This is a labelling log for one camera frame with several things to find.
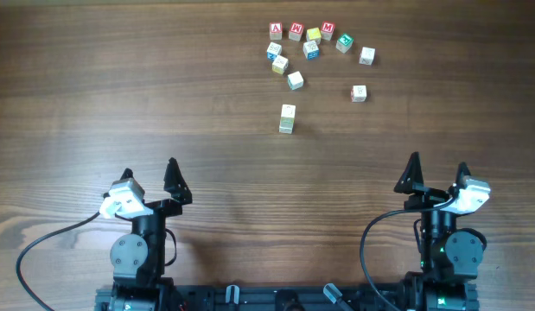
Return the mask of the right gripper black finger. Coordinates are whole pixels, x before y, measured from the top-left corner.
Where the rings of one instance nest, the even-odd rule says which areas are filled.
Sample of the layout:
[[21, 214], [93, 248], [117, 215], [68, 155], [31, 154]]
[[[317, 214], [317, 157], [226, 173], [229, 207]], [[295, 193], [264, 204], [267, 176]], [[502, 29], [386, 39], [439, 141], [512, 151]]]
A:
[[398, 194], [422, 194], [424, 192], [424, 178], [417, 151], [411, 154], [404, 172], [394, 187], [394, 192]]
[[468, 165], [466, 162], [460, 162], [458, 164], [458, 169], [456, 172], [456, 178], [455, 178], [455, 184], [456, 185], [464, 185], [465, 181], [464, 178], [466, 176], [470, 176], [470, 170], [468, 169]]

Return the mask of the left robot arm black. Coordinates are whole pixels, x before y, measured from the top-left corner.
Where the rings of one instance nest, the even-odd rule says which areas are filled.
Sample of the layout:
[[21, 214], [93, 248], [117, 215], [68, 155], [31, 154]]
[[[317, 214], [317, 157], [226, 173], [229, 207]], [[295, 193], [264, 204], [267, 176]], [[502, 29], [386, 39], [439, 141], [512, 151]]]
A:
[[174, 281], [165, 277], [165, 268], [175, 260], [165, 257], [167, 236], [174, 233], [166, 219], [182, 214], [182, 207], [193, 202], [178, 162], [170, 158], [165, 170], [164, 200], [146, 202], [145, 191], [130, 169], [114, 181], [99, 209], [107, 219], [131, 222], [131, 232], [118, 238], [110, 250], [113, 271], [111, 290], [96, 293], [95, 309], [106, 311], [186, 310]]

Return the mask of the green sided white block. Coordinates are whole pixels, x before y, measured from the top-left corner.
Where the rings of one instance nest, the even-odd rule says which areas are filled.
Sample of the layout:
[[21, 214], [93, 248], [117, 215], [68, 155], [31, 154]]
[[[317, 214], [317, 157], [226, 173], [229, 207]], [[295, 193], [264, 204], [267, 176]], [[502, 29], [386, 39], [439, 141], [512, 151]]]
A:
[[290, 90], [295, 91], [303, 87], [304, 79], [301, 73], [299, 71], [296, 71], [296, 72], [290, 73], [287, 76], [287, 82], [288, 82]]

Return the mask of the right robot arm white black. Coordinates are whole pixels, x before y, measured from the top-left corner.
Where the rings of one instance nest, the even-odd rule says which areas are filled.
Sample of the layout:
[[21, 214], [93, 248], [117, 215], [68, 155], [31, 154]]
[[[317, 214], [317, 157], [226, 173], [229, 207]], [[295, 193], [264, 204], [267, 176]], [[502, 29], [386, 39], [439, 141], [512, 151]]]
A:
[[479, 309], [471, 282], [478, 276], [487, 240], [475, 229], [459, 229], [456, 222], [475, 213], [489, 200], [489, 184], [475, 179], [462, 162], [449, 189], [427, 187], [420, 156], [414, 152], [394, 191], [409, 196], [404, 202], [406, 212], [420, 214], [414, 232], [421, 270], [407, 273], [399, 283], [398, 309]]

